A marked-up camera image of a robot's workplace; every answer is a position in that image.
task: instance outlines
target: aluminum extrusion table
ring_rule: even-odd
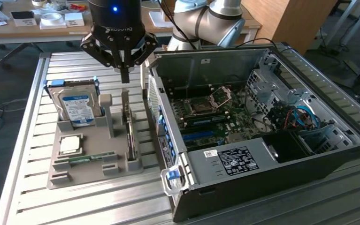
[[[360,105],[293,52],[284,55],[329,98],[360,123]],[[112,110],[121,105],[120,89],[129,89],[136,113],[145,171],[141,174],[56,190],[45,188],[57,113],[41,89],[52,79],[97,76],[101,93],[113,96]],[[282,74],[290,85],[298,81]],[[170,206],[162,193],[160,170],[150,143],[140,89],[140,68],[129,84],[84,52],[53,53],[40,58],[30,95],[0,199],[0,225],[170,225]],[[344,164],[325,179],[256,199],[180,224],[358,224],[360,158]]]

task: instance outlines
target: ur robot arm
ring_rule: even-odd
[[[81,49],[129,82],[129,71],[140,65],[157,47],[156,36],[144,30],[140,0],[88,0],[92,29],[81,41]],[[144,40],[142,46],[132,49]]]
[[[206,0],[177,0],[174,23],[186,37],[173,27],[166,50],[190,50],[189,42],[200,48],[200,39],[220,47],[232,46],[245,23],[241,15],[240,0],[214,0],[209,6]]]

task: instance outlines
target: gray carpet floor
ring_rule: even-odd
[[[322,31],[329,32],[334,25],[340,14],[328,17],[322,26]],[[332,43],[328,45],[330,48],[338,43],[338,38],[342,35],[344,30],[352,23],[349,20],[340,29]],[[64,42],[41,43],[40,48],[45,52],[74,52],[80,51],[78,42],[73,42],[74,47],[68,47]],[[12,49],[16,44],[6,45],[8,49]],[[348,44],[349,52],[341,52],[336,59],[350,60],[360,67],[360,31]],[[0,50],[0,58],[6,51]],[[305,54],[306,59],[313,63],[318,69],[324,69],[324,73],[338,83],[344,80],[353,79],[353,73],[346,69],[344,63],[330,57],[324,56],[318,51],[308,51]],[[26,48],[20,52],[8,63],[12,65],[12,70],[6,71],[0,68],[0,103],[10,101],[13,99],[26,98],[33,78],[33,73],[37,64],[38,53],[34,49]],[[25,102],[18,102],[10,106],[12,108],[24,106]],[[10,163],[10,155],[13,146],[16,143],[16,137],[20,129],[20,121],[24,111],[5,112],[4,113],[4,126],[0,130],[0,194],[2,189],[2,183]]]

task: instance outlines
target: warning label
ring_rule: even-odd
[[[221,151],[218,157],[229,176],[258,169],[246,147]]]

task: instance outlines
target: wooden table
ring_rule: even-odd
[[[10,17],[12,11],[29,11],[36,8],[40,7],[33,6],[30,0],[17,0],[16,2],[4,2],[1,6],[1,11],[6,16]],[[172,28],[157,28],[153,26],[149,18],[149,11],[152,10],[141,8],[145,30],[153,33],[157,37],[170,36]],[[13,20],[9,20],[6,25],[0,26],[0,44],[80,40],[89,33],[92,25],[90,14],[88,13],[82,17],[85,26],[50,30],[40,30],[38,26],[16,27]],[[245,18],[246,22],[241,33],[249,40],[254,38],[256,31],[261,27],[261,25],[260,23],[257,23],[256,20],[253,20],[245,9],[242,17]]]

